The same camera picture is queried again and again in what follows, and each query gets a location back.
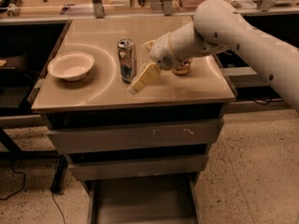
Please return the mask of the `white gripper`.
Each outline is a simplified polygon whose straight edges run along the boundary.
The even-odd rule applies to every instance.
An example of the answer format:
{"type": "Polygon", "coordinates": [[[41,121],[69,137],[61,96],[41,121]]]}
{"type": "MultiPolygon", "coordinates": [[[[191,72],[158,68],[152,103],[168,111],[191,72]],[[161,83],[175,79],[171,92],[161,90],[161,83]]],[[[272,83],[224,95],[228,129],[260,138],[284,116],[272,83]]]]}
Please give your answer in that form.
{"type": "Polygon", "coordinates": [[[162,35],[155,41],[150,40],[142,44],[142,48],[149,51],[152,62],[143,64],[140,72],[131,81],[128,91],[137,94],[155,81],[162,70],[171,70],[179,65],[179,60],[170,47],[170,33],[162,35]]]}

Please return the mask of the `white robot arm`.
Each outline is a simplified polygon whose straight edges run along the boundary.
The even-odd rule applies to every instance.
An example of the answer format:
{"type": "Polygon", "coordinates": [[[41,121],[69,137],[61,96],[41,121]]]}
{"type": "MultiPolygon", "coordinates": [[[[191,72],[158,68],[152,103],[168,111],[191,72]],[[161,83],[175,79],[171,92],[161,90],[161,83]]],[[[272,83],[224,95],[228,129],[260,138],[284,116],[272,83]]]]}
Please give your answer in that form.
{"type": "Polygon", "coordinates": [[[206,0],[193,20],[173,32],[146,42],[150,63],[133,79],[136,94],[195,57],[231,50],[247,63],[283,100],[299,111],[299,49],[249,24],[229,3],[206,0]]]}

